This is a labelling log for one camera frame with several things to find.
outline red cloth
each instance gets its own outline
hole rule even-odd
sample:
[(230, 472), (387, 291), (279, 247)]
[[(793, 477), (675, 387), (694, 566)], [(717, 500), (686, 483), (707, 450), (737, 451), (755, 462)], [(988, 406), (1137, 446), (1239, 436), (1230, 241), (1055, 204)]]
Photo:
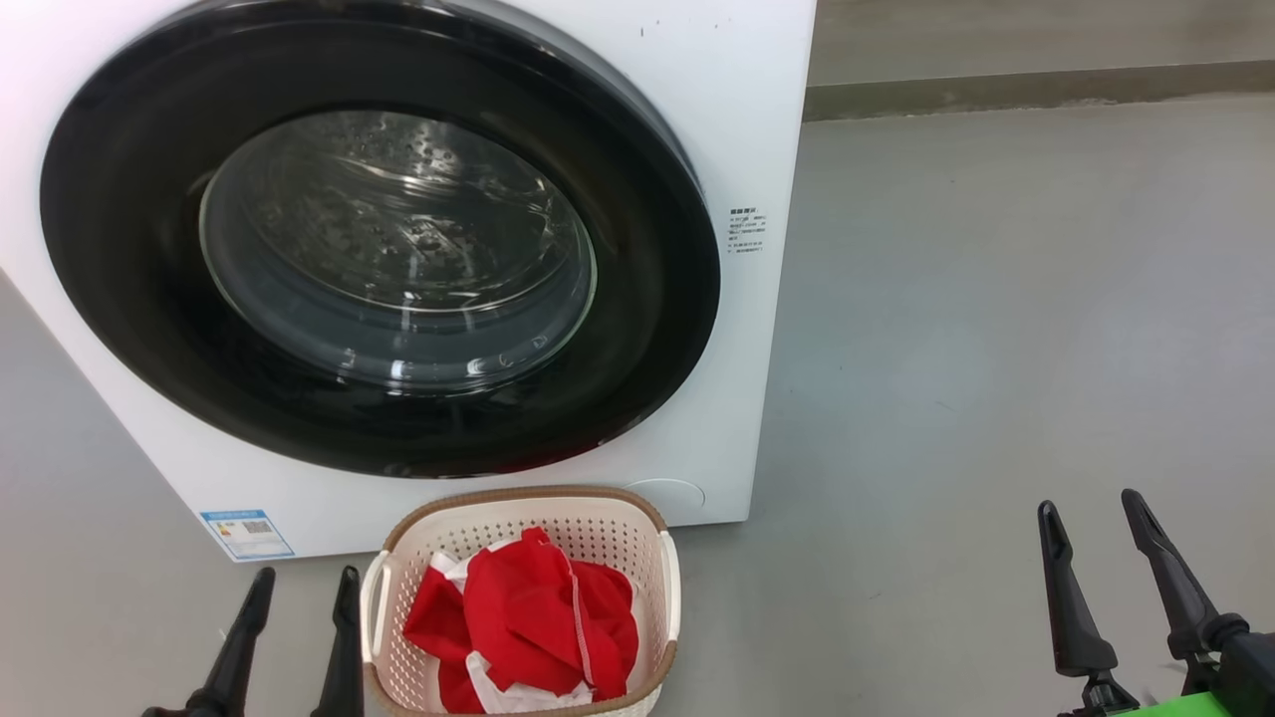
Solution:
[(449, 712), (483, 713), (464, 665), (474, 649), (501, 690), (520, 683), (564, 695), (583, 680), (594, 702), (627, 691), (638, 624), (623, 574), (569, 560), (542, 528), (481, 551), (468, 573), (462, 595), (428, 568), (403, 626), (408, 642), (440, 660), (439, 690)]

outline brown basket rim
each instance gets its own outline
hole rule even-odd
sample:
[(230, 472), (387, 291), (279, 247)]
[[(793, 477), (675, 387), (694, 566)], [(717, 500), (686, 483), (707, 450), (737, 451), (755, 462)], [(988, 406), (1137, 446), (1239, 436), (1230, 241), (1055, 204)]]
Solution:
[[(411, 512), (399, 521), (398, 526), (390, 531), (389, 537), (385, 538), (385, 545), (382, 550), (388, 552), (394, 552), (403, 535), (407, 533), (408, 528), (418, 523), (426, 515), (432, 515), (433, 513), (441, 513), (451, 508), (462, 508), (467, 505), (481, 505), (483, 503), (501, 503), (509, 500), (524, 500), (532, 498), (608, 498), (613, 500), (623, 500), (636, 505), (650, 518), (654, 523), (657, 532), (668, 531), (668, 526), (664, 523), (664, 518), (660, 517), (655, 506), (652, 505), (646, 499), (630, 492), (627, 490), (607, 486), (538, 486), (538, 487), (515, 487), (515, 489), (502, 489), (502, 490), (486, 490), (481, 492), (470, 492), (465, 495), (456, 495), (453, 498), (444, 498), (441, 500), (435, 500), (427, 503), (416, 510)], [(641, 684), (640, 688), (632, 690), (631, 693), (617, 697), (616, 699), (608, 699), (606, 702), (598, 702), (593, 704), (581, 704), (579, 707), (567, 707), (562, 709), (541, 709), (537, 712), (525, 712), (524, 714), (530, 714), (533, 717), (588, 717), (590, 714), (602, 714), (606, 712), (613, 712), (617, 709), (623, 709), (632, 704), (638, 704), (643, 699), (646, 699), (652, 693), (654, 693), (659, 685), (664, 683), (668, 676), (668, 671), (673, 669), (673, 658), (677, 656), (677, 640), (668, 640), (664, 646), (664, 656), (660, 658), (659, 665), (655, 666), (655, 671), (652, 672), (646, 681)], [(389, 695), (385, 686), (381, 684), (380, 675), (376, 672), (376, 665), (371, 662), (363, 663), (363, 681), (371, 686), (372, 694), (376, 697), (376, 702), (385, 708), (393, 717), (422, 717), (435, 714), (432, 712), (418, 712), (416, 709), (407, 709), (399, 703), (394, 702), (394, 698)], [(460, 717), (479, 717), (479, 716), (460, 716)]]

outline white washing machine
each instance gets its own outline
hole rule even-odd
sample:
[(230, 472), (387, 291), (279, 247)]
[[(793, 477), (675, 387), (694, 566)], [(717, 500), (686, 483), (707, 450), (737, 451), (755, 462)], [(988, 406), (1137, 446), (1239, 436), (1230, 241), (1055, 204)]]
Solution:
[(748, 515), (815, 0), (0, 13), (0, 267), (232, 559)]

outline plastic basket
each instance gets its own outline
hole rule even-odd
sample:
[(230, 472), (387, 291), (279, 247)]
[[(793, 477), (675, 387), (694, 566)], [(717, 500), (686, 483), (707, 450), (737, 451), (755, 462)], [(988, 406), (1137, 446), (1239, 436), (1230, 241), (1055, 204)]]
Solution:
[(439, 661), (403, 638), (430, 556), (460, 558), (541, 526), (576, 560), (609, 565), (638, 586), (638, 662), (622, 698), (528, 712), (542, 717), (644, 717), (659, 699), (681, 628), (677, 550), (663, 518), (641, 498), (607, 487), (537, 487), (439, 500), (404, 518), (372, 560), (361, 595), (365, 681), (394, 717), (446, 714), (439, 698)]

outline printed label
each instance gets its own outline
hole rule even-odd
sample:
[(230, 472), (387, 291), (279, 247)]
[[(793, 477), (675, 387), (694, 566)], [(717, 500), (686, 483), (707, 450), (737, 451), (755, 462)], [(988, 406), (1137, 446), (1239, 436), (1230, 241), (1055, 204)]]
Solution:
[(223, 510), (200, 515), (236, 560), (296, 555), (264, 510)]
[(731, 209), (731, 222), (725, 231), (727, 254), (752, 254), (765, 249), (766, 216), (756, 207)]

